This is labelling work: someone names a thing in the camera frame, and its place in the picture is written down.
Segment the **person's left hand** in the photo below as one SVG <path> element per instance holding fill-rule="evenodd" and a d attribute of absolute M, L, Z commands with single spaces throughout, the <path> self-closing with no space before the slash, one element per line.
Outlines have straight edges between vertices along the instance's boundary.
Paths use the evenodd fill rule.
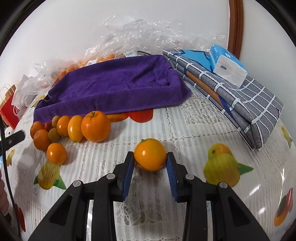
<path fill-rule="evenodd" d="M 5 191 L 5 184 L 2 180 L 2 175 L 0 178 L 0 209 L 4 215 L 7 215 L 9 209 L 9 201 L 7 197 L 7 193 Z"/>

